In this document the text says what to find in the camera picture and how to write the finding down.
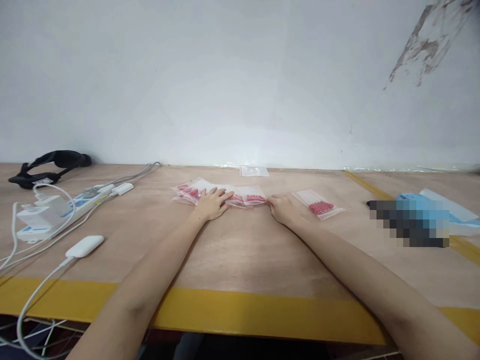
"white cable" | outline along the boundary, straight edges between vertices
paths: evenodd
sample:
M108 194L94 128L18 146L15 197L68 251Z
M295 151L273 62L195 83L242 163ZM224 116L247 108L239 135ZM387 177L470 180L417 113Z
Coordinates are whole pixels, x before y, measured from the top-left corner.
M70 220L74 217L74 214L75 212L77 211L77 205L75 204L75 201L74 199L70 196L70 194L68 192L66 192L65 190L63 190L62 188L58 187L58 186L55 186L55 185L50 185L50 184L36 184L35 186L33 186L33 192L35 194L38 194L39 192L37 191L37 188L39 187L43 187L43 186L47 186L47 187L51 187L51 188L55 188L57 190L60 190L62 193L64 193L68 199L71 201L71 204L72 204L72 210L71 210L71 214L70 216L66 219L66 221L58 228L57 231L55 231L51 236L49 236L47 239L45 240L49 240L51 239L52 237L54 237L56 234L58 234L61 230L63 230L67 224L70 222ZM10 253L10 255L7 257L7 258L4 258L5 259L5 262L0 266L0 271L3 270L3 269L6 269L8 268L9 266L11 266L12 264L17 264L19 261L14 261L12 264L8 265L8 263L10 262L10 260L12 259L12 257L16 254L20 254L20 253L23 253L31 248L33 248L34 246L38 245L38 244L35 244L34 246L30 246L22 251L20 251L19 253L17 253L17 247L18 247L18 239L17 239L17 231L15 229L16 227L16 220L17 220L17 205L18 205L18 202L15 202L13 204L13 211L12 211L12 220L11 220L11 235L13 237L13 250L12 252Z
M58 228L57 231L55 231L52 235L50 235L48 239L51 239L53 238L55 235L57 235L60 231L62 231L66 226L67 224L70 222L70 220L74 217L74 214L75 212L77 211L77 204L75 204L75 201L74 199L70 196L70 194L68 192L66 192L65 190L63 190L62 188L58 187L58 186L55 186L55 185L50 185L50 184L36 184L34 187L33 187L33 192L35 194L38 194L39 192L37 191L37 188L39 187L43 187L43 186L48 186L50 188L54 188L54 189L57 189L57 190L60 190L62 193L64 193L67 198L71 201L71 206L72 206L72 211L71 211L71 214L70 216L68 217L68 219Z
M55 329L55 320L52 320L52 321L51 321L51 325L52 325L52 327L51 327L51 329L50 329L50 332L48 333L48 335L47 335L47 337L46 337L46 339L45 339L45 342L43 343L43 349L42 349L42 351L41 351L41 355L42 355L42 356L45 356L45 352L47 351L47 348L48 348L47 344L49 343L49 340L50 340L50 337L52 336L52 333L54 332L54 329Z
M65 236L67 236L68 234L70 234L72 231L74 231L76 228L78 228L80 225L83 225L90 217L90 215L93 213L93 211L98 208L101 204L103 204L106 200L110 199L110 198L113 198L115 195L114 194L110 194L108 195L102 202L100 203L97 203L94 207L92 207L90 209L90 211L87 213L86 217L81 221L79 222L77 225L75 225L74 227L72 227L70 230L68 230L67 232L64 232L62 235L60 235L59 237L57 237L55 240L53 240L50 244L48 244L48 246L45 246L44 248L36 251L36 252L33 252L27 256L24 256L12 263L10 263L9 265L5 266L4 269L7 269L15 264L18 264L26 259L29 259L37 254L40 254L42 252L44 252L45 250L51 248L53 245L55 245L56 243L58 243L60 240L62 240Z
M38 359L38 360L51 360L51 359L57 359L57 358L60 358L66 354L68 354L70 352L70 350L66 351L66 352L63 352L61 354L58 354L58 355L55 355L55 356L41 356L41 355L38 355L37 353L35 353L32 349L29 348L29 346L27 345L27 343L25 342L25 338L24 338L24 335L22 333L22 324L23 324L23 320L24 320L24 317L25 317L25 314L27 313L27 310L29 309L30 307L30 303L32 302L32 300L34 299L34 297L38 294L38 292L40 291L40 289L43 287L43 285L45 285L45 283L50 280L50 278L56 273L58 272L61 268L63 268L65 265L67 265L69 262L71 262L72 260L74 260L75 257L67 257L60 265L57 266L57 268L55 270L53 270L50 275L48 275L45 279L43 279L43 281L40 283L40 285L38 285L38 287L35 289L35 291L31 294L31 296L28 298L28 300L26 301L25 305L23 306L23 309L21 310L20 312L20 315L18 316L18 320L16 322L16 337L18 339L18 342L20 343L21 347L23 348L23 350L25 350L25 352L30 355L31 357L35 358L35 359Z
M27 248L24 248L23 250L17 251L17 252L15 253L15 255L18 255L18 254L27 252L27 251L30 250L30 249L36 248L38 245L43 244L43 243L46 242L47 240L50 240L50 238L46 238L46 239L37 241L37 242L36 242L35 244L33 244L32 246L29 246L29 247L27 247ZM6 257L4 257L4 258L1 258L1 259L0 259L0 262L3 261L3 260L5 260L5 259L7 259L7 258L8 258L8 256L6 256Z
M53 328L57 327L58 325L60 324L63 324L63 323L66 323L67 320L62 320L62 321L59 321L57 322L55 325L51 325L49 327L46 327L46 328L43 328L42 330L39 330L39 331L36 331L34 333L31 333L31 334L28 334L27 336L24 337L24 339L28 339L28 338L31 338L31 337L34 337L35 335L38 335L38 334L41 334L41 333L44 333L48 330L53 330ZM6 341L5 339L1 338L0 337L0 341L2 343L0 343L0 347L3 347L3 346L8 346L8 345L11 345L11 343L18 343L19 341L18 340L13 340L13 341Z
M14 202L12 206L12 214L11 214L11 236L13 237L13 250L11 251L10 255L6 258L3 264L0 266L0 271L7 266L9 261L13 258L15 253L17 252L17 247L19 246L19 240L17 239L17 231L15 230L15 225L17 223L17 205L18 202Z

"person's right hand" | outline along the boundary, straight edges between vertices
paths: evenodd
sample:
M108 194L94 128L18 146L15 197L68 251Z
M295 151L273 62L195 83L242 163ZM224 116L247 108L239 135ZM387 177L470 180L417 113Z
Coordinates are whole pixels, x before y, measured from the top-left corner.
M295 210L294 204L287 194L274 194L266 201L270 206L271 214L280 224L290 227L295 222L302 219L298 211Z

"plastic bag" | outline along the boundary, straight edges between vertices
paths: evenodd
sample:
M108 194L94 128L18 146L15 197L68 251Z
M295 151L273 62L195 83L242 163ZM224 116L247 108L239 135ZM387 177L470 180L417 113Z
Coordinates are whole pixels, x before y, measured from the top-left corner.
M263 176L269 177L269 171L263 166L240 166L240 176Z
M332 216L345 211L344 208L337 207L329 203L324 197L321 197L313 190L303 190L291 193L298 201L309 208L320 220L331 218Z
M171 190L176 194L172 200L181 204L195 205L199 202L203 189L208 193L213 188L225 189L226 193L233 191L234 194L225 202L237 208L251 209L253 206L264 204L267 201L260 186L213 184L201 177L172 187Z

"plastic sheet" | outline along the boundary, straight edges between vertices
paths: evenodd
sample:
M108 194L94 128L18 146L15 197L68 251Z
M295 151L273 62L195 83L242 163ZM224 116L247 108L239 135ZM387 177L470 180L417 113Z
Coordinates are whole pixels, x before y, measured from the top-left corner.
M435 167L425 167L417 165L415 167L399 167L399 168L382 168L382 167L352 167L346 166L343 168L344 171L352 173L388 173L388 172L397 172L397 173L469 173L474 172L475 168L468 167L450 167L450 168L435 168Z
M237 208L251 209L255 205L264 204L267 200L260 186L233 186L230 184L214 184L201 177L184 184L172 187L176 194L173 201L181 204L195 205L199 202L202 190L209 192L213 188L233 191L234 194L225 202Z
M251 176L261 176L269 177L269 171L264 166L240 166L240 176L242 177L251 177Z
M297 191L291 194L309 208L320 220L331 218L345 211L344 208L333 205L313 190Z

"gray cable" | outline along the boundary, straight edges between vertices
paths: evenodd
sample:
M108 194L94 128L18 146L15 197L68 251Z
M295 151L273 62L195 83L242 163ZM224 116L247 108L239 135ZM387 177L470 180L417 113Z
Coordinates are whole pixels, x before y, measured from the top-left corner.
M138 178L139 176L142 176L143 174L149 172L154 167L155 164L162 165L160 162L155 161L153 164L148 164L146 166L146 168L144 168L142 171L136 173L135 175L120 177L118 179L115 179L115 180L105 184L102 187L105 187L105 186L108 186L108 185L116 185L116 184L123 183L123 182L126 182L126 181L131 180L131 179Z

